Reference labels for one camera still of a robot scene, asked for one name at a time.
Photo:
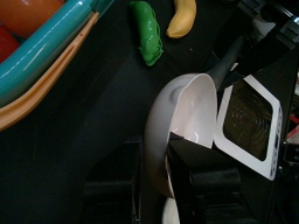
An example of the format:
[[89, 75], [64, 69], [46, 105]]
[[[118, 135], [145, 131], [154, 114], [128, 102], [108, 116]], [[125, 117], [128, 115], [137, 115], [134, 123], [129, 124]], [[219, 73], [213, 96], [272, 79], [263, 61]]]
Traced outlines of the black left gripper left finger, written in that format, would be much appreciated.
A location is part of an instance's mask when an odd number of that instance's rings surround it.
[[78, 224], [132, 224], [140, 143], [126, 142], [93, 166], [84, 183]]

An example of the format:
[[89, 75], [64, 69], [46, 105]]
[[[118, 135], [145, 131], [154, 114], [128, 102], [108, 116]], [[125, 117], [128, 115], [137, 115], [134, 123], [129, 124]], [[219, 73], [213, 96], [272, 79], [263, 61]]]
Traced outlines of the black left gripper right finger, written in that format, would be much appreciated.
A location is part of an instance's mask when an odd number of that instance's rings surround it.
[[181, 224], [251, 224], [239, 169], [213, 149], [169, 135], [166, 161]]

